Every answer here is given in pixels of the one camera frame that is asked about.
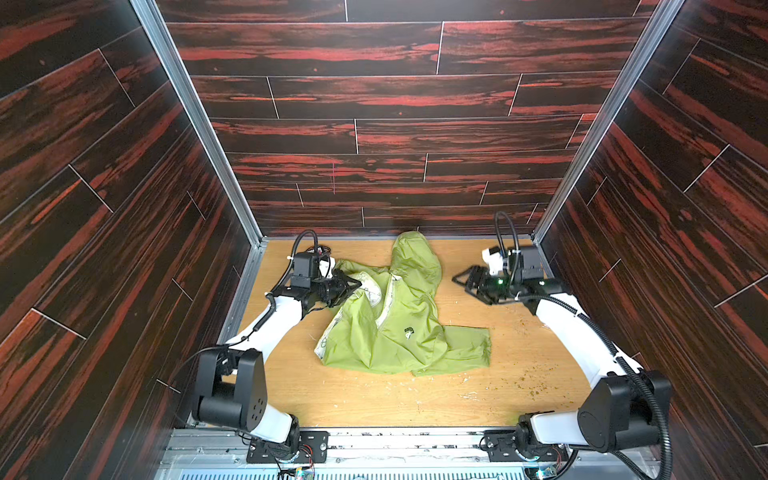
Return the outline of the green jacket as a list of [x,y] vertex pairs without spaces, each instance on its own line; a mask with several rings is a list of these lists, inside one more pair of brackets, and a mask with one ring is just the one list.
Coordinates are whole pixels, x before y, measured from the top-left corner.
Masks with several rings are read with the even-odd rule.
[[400,234],[388,266],[339,260],[337,267],[361,286],[335,308],[314,348],[324,366],[415,376],[490,366],[487,329],[439,322],[435,297],[442,267],[424,235]]

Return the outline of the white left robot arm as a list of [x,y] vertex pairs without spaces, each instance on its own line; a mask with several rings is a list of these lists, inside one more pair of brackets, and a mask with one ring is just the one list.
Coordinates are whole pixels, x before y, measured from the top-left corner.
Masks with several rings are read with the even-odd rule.
[[342,304],[361,286],[338,269],[329,278],[278,283],[266,294],[267,308],[245,331],[200,355],[192,418],[295,450],[298,420],[269,404],[265,364],[309,313]]

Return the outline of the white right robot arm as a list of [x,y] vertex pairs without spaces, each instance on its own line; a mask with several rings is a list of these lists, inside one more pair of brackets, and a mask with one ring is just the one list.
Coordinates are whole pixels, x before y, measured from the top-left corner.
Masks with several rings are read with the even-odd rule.
[[610,454],[639,479],[648,473],[628,450],[656,446],[658,479],[669,479],[673,452],[668,412],[673,393],[660,372],[626,355],[578,304],[557,278],[492,272],[472,266],[453,282],[486,305],[520,304],[549,328],[575,359],[590,385],[581,406],[570,412],[530,413],[503,434],[487,433],[480,446],[490,460],[510,455],[531,463],[529,479],[559,479],[582,451]]

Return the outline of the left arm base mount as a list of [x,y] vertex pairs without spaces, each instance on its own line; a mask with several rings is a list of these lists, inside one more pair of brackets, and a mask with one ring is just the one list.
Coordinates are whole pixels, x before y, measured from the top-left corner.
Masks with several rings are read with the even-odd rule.
[[330,434],[322,430],[304,430],[298,419],[292,417],[287,439],[282,443],[269,442],[253,437],[246,456],[248,464],[325,463]]

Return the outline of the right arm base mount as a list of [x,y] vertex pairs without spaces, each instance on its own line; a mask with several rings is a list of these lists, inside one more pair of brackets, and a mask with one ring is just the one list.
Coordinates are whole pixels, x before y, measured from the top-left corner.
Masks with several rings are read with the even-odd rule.
[[567,448],[558,444],[542,444],[527,430],[486,430],[479,442],[491,462],[564,463],[570,459]]

